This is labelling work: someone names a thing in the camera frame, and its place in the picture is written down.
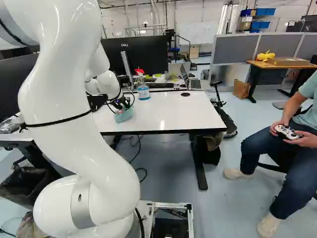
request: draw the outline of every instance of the gray partition panel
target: gray partition panel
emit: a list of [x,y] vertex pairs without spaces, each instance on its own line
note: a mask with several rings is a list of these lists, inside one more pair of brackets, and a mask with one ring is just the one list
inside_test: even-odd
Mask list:
[[276,57],[293,57],[302,35],[262,35],[257,54],[270,52]]
[[217,37],[212,63],[242,63],[252,60],[258,38],[258,35]]
[[313,55],[317,55],[317,35],[305,35],[297,57],[311,60]]

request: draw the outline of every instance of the person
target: person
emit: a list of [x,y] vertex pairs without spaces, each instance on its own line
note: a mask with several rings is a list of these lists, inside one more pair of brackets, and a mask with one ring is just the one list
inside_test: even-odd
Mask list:
[[[294,116],[300,105],[314,98],[313,106],[302,115]],[[277,125],[289,126],[303,137],[294,141],[282,140],[276,134]],[[291,97],[281,120],[249,136],[241,143],[239,169],[226,169],[227,179],[250,179],[261,154],[269,154],[275,161],[288,166],[286,180],[269,214],[257,225],[264,238],[272,237],[282,220],[302,209],[317,191],[317,72],[315,72]]]

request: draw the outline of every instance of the dell monitor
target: dell monitor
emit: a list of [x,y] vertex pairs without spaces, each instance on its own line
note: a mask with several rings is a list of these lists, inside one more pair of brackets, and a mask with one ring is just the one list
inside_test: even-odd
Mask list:
[[168,71],[168,37],[165,35],[102,39],[101,43],[110,61],[110,70],[117,75],[126,75],[121,51],[126,51],[132,74],[137,68],[149,75]]

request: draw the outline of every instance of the sneaker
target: sneaker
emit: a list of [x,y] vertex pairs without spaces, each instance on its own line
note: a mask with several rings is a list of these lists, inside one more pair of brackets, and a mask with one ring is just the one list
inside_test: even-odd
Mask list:
[[277,232],[277,229],[279,228],[281,221],[282,220],[277,219],[271,213],[269,213],[258,224],[257,231],[261,237],[270,238]]
[[230,180],[235,180],[239,178],[250,179],[253,177],[253,175],[245,175],[239,169],[226,169],[223,171],[223,174],[227,179]]

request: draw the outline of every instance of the robotic arm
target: robotic arm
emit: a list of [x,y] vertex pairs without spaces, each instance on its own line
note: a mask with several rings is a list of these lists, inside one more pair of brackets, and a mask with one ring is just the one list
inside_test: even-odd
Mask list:
[[130,108],[130,98],[125,98],[115,74],[109,70],[110,63],[99,43],[86,72],[85,88],[92,95],[106,95],[116,109]]
[[[33,210],[37,225],[56,238],[126,237],[140,200],[139,179],[85,114],[86,88],[122,98],[100,45],[97,1],[0,0],[0,10],[0,36],[41,47],[18,94],[25,122],[34,126],[29,130],[43,153],[76,174],[41,192]],[[78,115],[84,116],[58,122]]]

